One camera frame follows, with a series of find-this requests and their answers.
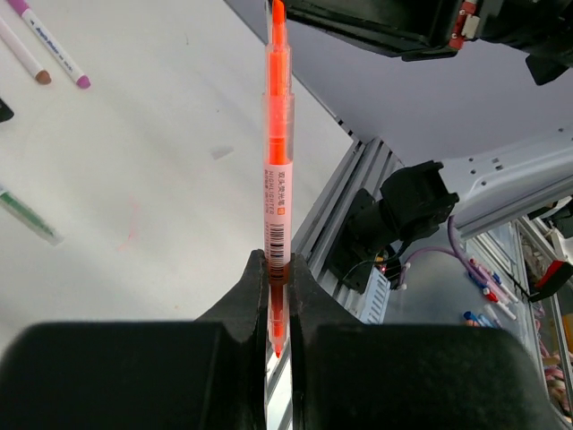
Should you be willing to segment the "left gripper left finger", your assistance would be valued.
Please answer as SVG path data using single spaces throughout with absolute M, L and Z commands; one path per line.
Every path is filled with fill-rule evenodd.
M 1 360 L 2 428 L 264 428 L 267 280 L 256 250 L 192 321 L 31 325 Z

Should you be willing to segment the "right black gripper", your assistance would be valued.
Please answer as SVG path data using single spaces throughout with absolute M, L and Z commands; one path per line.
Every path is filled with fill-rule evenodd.
M 515 49 L 571 49 L 570 1 L 286 1 L 286 17 L 370 52 L 423 61 L 465 42 Z

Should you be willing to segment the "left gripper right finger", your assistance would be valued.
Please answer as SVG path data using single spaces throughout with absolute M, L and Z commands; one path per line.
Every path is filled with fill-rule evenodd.
M 526 349 L 464 325 L 365 324 L 289 265 L 296 429 L 559 429 Z

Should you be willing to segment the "orange thin pen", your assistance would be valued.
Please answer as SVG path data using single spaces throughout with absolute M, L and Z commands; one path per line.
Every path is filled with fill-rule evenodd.
M 268 1 L 267 6 L 269 37 L 263 92 L 264 254 L 269 275 L 269 342 L 279 357 L 285 350 L 288 327 L 286 288 L 291 260 L 295 95 L 285 3 Z

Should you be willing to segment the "green white pen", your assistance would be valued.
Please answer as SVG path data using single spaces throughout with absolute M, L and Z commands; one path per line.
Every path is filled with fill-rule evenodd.
M 47 221 L 3 185 L 1 185 L 1 208 L 49 244 L 59 245 L 63 241 L 61 235 Z

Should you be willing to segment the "brown capped white pen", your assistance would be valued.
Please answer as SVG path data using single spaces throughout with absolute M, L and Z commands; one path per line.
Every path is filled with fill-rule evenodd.
M 35 82 L 40 85 L 48 85 L 52 82 L 51 76 L 46 68 L 41 65 L 26 48 L 4 19 L 1 19 L 1 40 Z

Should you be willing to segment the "purple white pen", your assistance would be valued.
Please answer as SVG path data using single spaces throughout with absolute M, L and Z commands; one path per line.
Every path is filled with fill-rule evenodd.
M 7 0 L 6 3 L 21 17 L 75 85 L 82 90 L 88 89 L 91 86 L 89 76 L 76 64 L 28 3 L 24 0 Z

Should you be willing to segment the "black orange highlighter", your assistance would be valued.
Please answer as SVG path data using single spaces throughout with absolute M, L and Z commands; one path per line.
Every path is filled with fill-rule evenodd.
M 0 99 L 0 123 L 10 121 L 14 117 L 12 109 Z

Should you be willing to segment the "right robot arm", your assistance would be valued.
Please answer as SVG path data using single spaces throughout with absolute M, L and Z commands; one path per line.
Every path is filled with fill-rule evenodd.
M 406 62 L 454 57 L 476 40 L 526 54 L 538 85 L 572 67 L 569 1 L 288 1 L 289 19 Z M 353 237 L 416 240 L 448 222 L 469 234 L 572 190 L 568 129 L 465 159 L 402 168 L 346 225 Z

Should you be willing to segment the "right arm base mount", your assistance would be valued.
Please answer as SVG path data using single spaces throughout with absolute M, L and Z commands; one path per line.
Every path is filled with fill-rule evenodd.
M 326 259 L 328 271 L 358 293 L 366 290 L 376 258 L 395 274 L 404 251 L 438 231 L 459 202 L 440 175 L 443 168 L 433 160 L 402 168 L 383 182 L 379 200 L 360 189 Z

